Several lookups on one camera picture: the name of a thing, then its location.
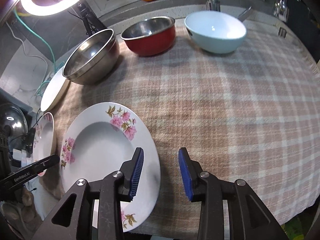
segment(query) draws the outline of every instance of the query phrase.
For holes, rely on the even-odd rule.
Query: bowl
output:
[[[48,112],[42,116],[36,126],[32,151],[33,162],[42,160],[51,154],[55,154],[56,148],[57,137],[54,130],[53,115]],[[42,177],[45,174],[45,171],[46,170],[39,173],[38,176]]]
[[[82,42],[71,54],[63,68],[63,76],[80,85],[94,84],[111,71],[119,53],[114,31],[99,31]]]
[[[121,33],[128,48],[140,56],[152,56],[169,49],[176,37],[175,19],[153,17],[135,23]]]
[[[241,21],[222,12],[199,11],[184,20],[191,39],[202,49],[224,54],[238,48],[247,34]]]

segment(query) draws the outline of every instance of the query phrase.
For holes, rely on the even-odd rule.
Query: pink flower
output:
[[[134,138],[134,134],[136,132],[137,132],[136,127],[131,126],[131,127],[128,127],[127,130],[125,130],[124,134],[130,141],[132,141],[132,139]]]
[[[130,114],[129,112],[124,112],[122,115],[122,121],[126,122],[130,119]]]
[[[76,160],[75,156],[72,153],[70,153],[70,163],[74,163],[75,160]]]
[[[116,115],[111,119],[110,123],[118,128],[121,128],[122,125],[121,118]]]
[[[72,148],[73,144],[74,144],[75,140],[72,139],[71,137],[69,137],[68,139],[68,145]]]
[[[121,219],[122,219],[122,222],[125,220],[125,215],[124,215],[124,210],[121,209]]]
[[[71,155],[70,151],[66,151],[66,153],[64,155],[65,162],[68,163],[70,161],[70,155]]]

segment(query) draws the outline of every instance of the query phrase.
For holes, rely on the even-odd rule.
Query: metal bowl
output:
[[[64,66],[63,76],[77,84],[94,84],[110,72],[119,53],[114,31],[99,31],[82,42],[71,54]]]
[[[176,37],[174,24],[175,19],[168,16],[145,19],[127,28],[121,39],[138,55],[155,55],[172,46]]]

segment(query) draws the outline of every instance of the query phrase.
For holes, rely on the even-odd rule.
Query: white dish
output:
[[[50,111],[59,102],[68,87],[70,81],[62,75],[62,71],[63,67],[53,76],[43,93],[40,104],[42,112]]]
[[[121,202],[124,232],[139,226],[152,212],[160,189],[160,163],[156,146],[141,119],[117,103],[93,105],[79,114],[65,134],[60,154],[60,175],[65,192],[78,180],[103,179],[130,160],[136,147],[144,150],[137,195]],[[98,203],[93,223],[97,227]]]
[[[51,113],[46,113],[38,121],[36,126],[36,134],[33,140],[33,152],[32,161],[36,162],[42,160],[45,157],[54,154],[57,148],[57,137],[54,130],[53,115]]]
[[[185,18],[184,24],[199,47],[219,54],[236,50],[247,34],[241,21],[217,11],[191,13]]]

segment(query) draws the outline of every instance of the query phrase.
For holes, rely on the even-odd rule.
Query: plaid tablecloth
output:
[[[185,196],[180,147],[220,179],[245,179],[280,224],[314,203],[320,193],[320,91],[301,48],[248,31],[234,53],[212,55],[181,27],[173,48],[161,55],[137,57],[124,43],[120,52],[107,78],[94,86],[71,83],[52,112],[58,154],[72,121],[99,102],[127,106],[148,127],[161,187],[152,214],[134,232],[195,239],[200,204]],[[59,197],[54,174],[47,172],[42,183]]]

